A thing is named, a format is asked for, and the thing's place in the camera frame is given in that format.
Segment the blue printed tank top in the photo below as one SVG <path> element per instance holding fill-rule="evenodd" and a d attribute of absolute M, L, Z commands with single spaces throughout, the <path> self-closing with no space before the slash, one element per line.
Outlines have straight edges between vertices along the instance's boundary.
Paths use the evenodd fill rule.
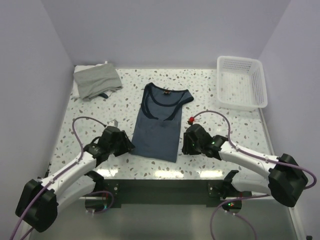
<path fill-rule="evenodd" d="M 148 83 L 143 90 L 132 136 L 134 156 L 175 163 L 182 110 L 194 100 L 189 90 L 170 90 Z"/>

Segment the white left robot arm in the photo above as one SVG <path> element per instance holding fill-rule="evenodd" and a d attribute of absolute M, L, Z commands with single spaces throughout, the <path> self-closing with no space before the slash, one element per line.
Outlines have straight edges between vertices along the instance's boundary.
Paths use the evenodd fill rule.
<path fill-rule="evenodd" d="M 104 177 L 94 169 L 110 155 L 118 157 L 134 148 L 125 131 L 107 126 L 69 164 L 46 178 L 27 182 L 15 214 L 36 231 L 46 231 L 58 213 L 80 197 L 105 194 Z"/>

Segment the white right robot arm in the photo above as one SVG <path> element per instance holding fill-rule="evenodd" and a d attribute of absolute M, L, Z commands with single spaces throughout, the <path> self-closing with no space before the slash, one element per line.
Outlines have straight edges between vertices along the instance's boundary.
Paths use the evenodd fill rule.
<path fill-rule="evenodd" d="M 278 157 L 241 147 L 225 136 L 211 136 L 199 124 L 191 125 L 184 132 L 182 152 L 185 155 L 203 154 L 252 171 L 254 174 L 247 179 L 230 179 L 223 183 L 223 192 L 230 197 L 245 191 L 263 193 L 292 208 L 308 183 L 303 169 L 292 156 Z"/>

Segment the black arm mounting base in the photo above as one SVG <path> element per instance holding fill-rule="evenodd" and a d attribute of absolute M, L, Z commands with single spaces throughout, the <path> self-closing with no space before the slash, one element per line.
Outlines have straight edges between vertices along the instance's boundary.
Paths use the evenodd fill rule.
<path fill-rule="evenodd" d="M 94 190 L 108 191 L 86 196 L 87 210 L 101 211 L 122 205 L 205 205 L 216 207 L 227 198 L 249 197 L 250 191 L 238 191 L 227 180 L 183 179 L 105 179 Z"/>

